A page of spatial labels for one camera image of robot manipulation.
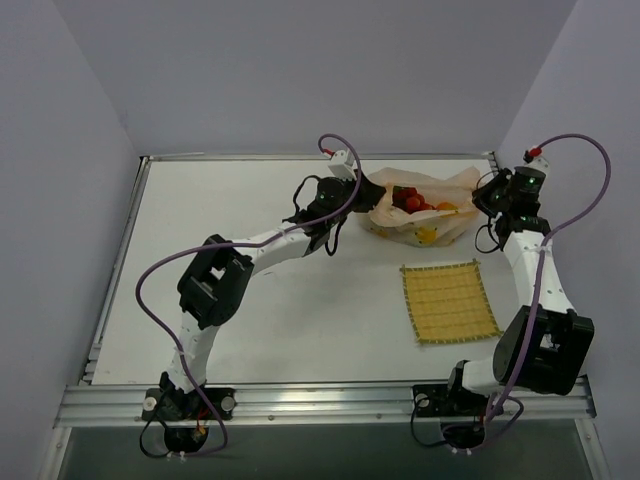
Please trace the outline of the translucent plastic bag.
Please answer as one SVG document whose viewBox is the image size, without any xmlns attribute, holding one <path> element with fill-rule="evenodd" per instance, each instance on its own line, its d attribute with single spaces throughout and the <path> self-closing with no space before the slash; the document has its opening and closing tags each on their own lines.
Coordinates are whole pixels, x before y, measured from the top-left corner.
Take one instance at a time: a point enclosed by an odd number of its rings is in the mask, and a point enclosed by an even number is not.
<svg viewBox="0 0 640 480">
<path fill-rule="evenodd" d="M 412 247 L 444 247 L 455 242 L 476 221 L 479 210 L 472 203 L 472 192 L 480 180 L 480 171 L 469 167 L 446 179 L 426 174 L 384 168 L 369 179 L 386 188 L 375 209 L 359 214 L 360 226 L 383 239 Z M 434 210 L 408 214 L 392 205 L 394 186 L 414 187 Z M 441 202 L 455 204 L 455 211 L 437 211 Z"/>
</svg>

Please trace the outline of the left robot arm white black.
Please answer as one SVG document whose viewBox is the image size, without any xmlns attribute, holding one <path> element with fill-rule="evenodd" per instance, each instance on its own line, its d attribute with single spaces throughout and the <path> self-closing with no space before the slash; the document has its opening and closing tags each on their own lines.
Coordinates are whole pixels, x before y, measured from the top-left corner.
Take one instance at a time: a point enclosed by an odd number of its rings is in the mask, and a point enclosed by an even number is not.
<svg viewBox="0 0 640 480">
<path fill-rule="evenodd" d="M 340 231 L 350 213 L 373 210 L 385 193 L 384 187 L 367 178 L 320 178 L 314 200 L 305 208 L 298 207 L 277 228 L 236 240 L 231 248 L 222 246 L 226 240 L 219 235 L 207 238 L 205 246 L 218 248 L 197 253 L 177 286 L 183 313 L 181 347 L 159 383 L 168 391 L 166 408 L 179 419 L 190 419 L 200 411 L 202 395 L 196 388 L 206 382 L 215 337 L 238 311 L 253 276 L 320 248 L 333 254 L 335 249 L 328 246 L 330 235 Z"/>
</svg>

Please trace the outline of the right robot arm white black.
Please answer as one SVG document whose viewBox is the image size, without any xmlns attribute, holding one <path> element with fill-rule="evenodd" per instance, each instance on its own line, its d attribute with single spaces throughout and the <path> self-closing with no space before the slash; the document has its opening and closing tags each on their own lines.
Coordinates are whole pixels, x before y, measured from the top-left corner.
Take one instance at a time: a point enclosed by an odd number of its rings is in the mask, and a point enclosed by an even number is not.
<svg viewBox="0 0 640 480">
<path fill-rule="evenodd" d="M 548 237 L 551 228 L 538 214 L 544 180 L 537 168 L 502 169 L 472 194 L 474 206 L 495 223 L 519 309 L 491 357 L 454 367 L 443 391 L 455 412 L 513 389 L 568 394 L 594 338 L 593 321 L 579 315 L 564 292 Z"/>
</svg>

